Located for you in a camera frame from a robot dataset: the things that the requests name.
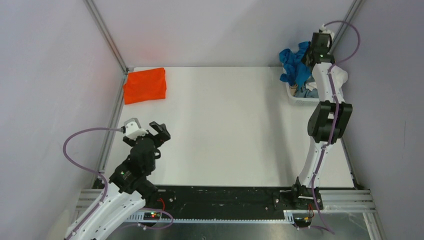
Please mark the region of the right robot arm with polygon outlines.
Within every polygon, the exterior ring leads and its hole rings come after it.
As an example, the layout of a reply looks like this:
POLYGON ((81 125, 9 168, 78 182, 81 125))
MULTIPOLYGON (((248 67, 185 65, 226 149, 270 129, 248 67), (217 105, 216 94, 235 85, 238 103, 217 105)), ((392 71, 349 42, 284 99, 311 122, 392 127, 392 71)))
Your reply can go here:
POLYGON ((291 188, 290 202, 297 210, 306 210, 318 200, 321 171, 330 149, 340 139, 353 112, 346 103, 342 85, 346 71, 336 66, 330 54, 332 36, 329 32, 315 32, 302 58, 310 70, 318 91, 319 102, 307 123, 310 145, 302 171, 291 188))

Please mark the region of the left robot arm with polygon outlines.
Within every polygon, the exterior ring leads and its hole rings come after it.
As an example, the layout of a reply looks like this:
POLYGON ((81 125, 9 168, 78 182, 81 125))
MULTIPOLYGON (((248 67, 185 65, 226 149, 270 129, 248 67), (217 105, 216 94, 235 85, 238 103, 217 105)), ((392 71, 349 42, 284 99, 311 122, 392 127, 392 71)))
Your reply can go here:
POLYGON ((161 157, 159 148, 171 139, 171 134, 164 123, 152 121, 149 126, 156 131, 155 134, 142 128, 137 118, 131 118, 120 128, 88 128, 65 140, 62 147, 65 158, 74 166, 97 175, 104 184, 99 196, 68 227, 65 239, 105 240, 133 213, 157 204, 158 188, 148 180, 148 176, 156 169, 156 161, 161 157), (72 138, 92 131, 120 132, 123 142, 130 146, 128 156, 109 178, 77 163, 67 153, 67 145, 72 138))

